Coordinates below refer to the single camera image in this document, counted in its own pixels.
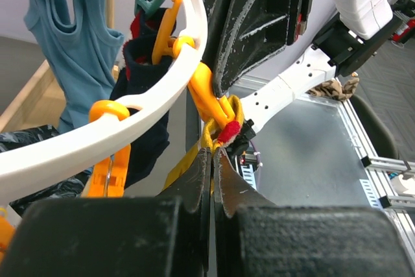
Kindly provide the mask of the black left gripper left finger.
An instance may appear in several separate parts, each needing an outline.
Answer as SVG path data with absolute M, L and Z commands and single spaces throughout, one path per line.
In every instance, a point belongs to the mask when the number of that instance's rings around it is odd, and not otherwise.
M 211 151 L 155 197 L 43 200 L 30 207 L 2 276 L 205 276 Z

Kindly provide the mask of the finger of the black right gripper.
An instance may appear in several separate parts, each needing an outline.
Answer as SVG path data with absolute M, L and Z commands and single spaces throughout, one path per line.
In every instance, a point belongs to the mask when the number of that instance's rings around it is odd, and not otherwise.
M 222 97 L 244 74 L 292 45 L 313 0 L 204 0 L 207 47 L 203 62 Z

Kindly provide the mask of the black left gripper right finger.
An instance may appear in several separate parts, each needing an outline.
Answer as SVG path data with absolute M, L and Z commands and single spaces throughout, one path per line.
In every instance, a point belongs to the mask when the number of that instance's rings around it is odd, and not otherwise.
M 219 276 L 413 276 L 396 226 L 361 207 L 278 206 L 213 156 Z

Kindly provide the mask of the yellow sock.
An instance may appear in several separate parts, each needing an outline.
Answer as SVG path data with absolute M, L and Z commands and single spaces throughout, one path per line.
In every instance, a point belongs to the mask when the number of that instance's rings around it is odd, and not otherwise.
M 227 147 L 235 141 L 235 138 L 241 132 L 244 121 L 243 108 L 240 98 L 236 95 L 230 95 L 228 100 L 235 112 L 235 119 L 223 129 L 219 127 L 219 124 L 213 118 L 206 121 L 199 140 L 167 175 L 163 191 L 190 168 L 201 148 L 209 148 L 212 154 L 214 154 L 219 147 Z

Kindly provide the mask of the white round clip hanger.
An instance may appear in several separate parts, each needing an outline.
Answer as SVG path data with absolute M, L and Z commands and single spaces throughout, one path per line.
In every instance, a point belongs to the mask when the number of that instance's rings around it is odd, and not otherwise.
M 100 148 L 110 134 L 125 146 L 145 133 L 180 96 L 201 61 L 207 44 L 208 23 L 203 0 L 183 0 L 185 29 L 195 48 L 184 45 L 168 73 L 151 89 L 117 100 L 136 114 L 118 122 L 102 117 L 86 126 L 39 143 L 1 154 L 1 203 L 8 204 L 61 180 L 65 180 L 102 160 Z

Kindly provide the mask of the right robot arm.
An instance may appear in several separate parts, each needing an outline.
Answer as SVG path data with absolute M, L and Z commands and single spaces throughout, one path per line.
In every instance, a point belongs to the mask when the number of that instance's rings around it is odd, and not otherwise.
M 317 0 L 204 0 L 208 41 L 204 62 L 213 91 L 224 95 L 244 74 L 305 33 Z M 397 29 L 388 0 L 333 0 L 336 15 L 303 54 L 260 90 L 242 99 L 242 133 L 251 138 L 301 94 L 360 68 Z

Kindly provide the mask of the orange clothes peg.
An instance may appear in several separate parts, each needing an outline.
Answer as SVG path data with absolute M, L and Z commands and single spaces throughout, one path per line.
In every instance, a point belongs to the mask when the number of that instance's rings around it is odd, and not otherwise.
M 111 100 L 101 100 L 94 103 L 89 111 L 90 123 L 102 117 L 111 117 L 121 122 L 130 116 L 129 109 Z M 130 159 L 131 145 L 122 146 L 110 140 L 115 137 L 110 134 L 103 139 L 104 146 L 100 148 L 102 160 L 93 167 L 93 172 L 82 191 L 82 197 L 122 197 L 125 192 L 126 176 Z
M 228 98 L 224 95 L 216 98 L 212 87 L 213 74 L 203 62 L 200 62 L 187 87 L 196 109 L 204 122 L 213 118 L 223 129 L 235 119 L 235 112 Z
M 180 6 L 182 4 L 182 0 L 172 1 L 172 7 L 165 11 L 156 36 L 156 41 L 152 51 L 153 64 L 159 64 L 163 56 L 177 58 L 185 44 L 195 48 L 195 41 L 192 37 L 185 35 L 173 38 L 171 36 Z

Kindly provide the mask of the blue cloth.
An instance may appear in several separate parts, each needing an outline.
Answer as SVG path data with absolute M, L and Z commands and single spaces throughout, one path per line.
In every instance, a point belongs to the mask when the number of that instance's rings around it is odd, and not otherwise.
M 124 36 L 106 24 L 106 0 L 29 0 L 24 18 L 65 96 L 58 131 L 86 125 L 91 106 L 109 99 L 112 68 Z

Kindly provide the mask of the wooden hanging rack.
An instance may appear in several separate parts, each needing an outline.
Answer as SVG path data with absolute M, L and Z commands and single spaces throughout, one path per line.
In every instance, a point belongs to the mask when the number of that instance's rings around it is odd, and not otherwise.
M 45 60 L 1 115 L 1 132 L 58 126 L 65 97 Z

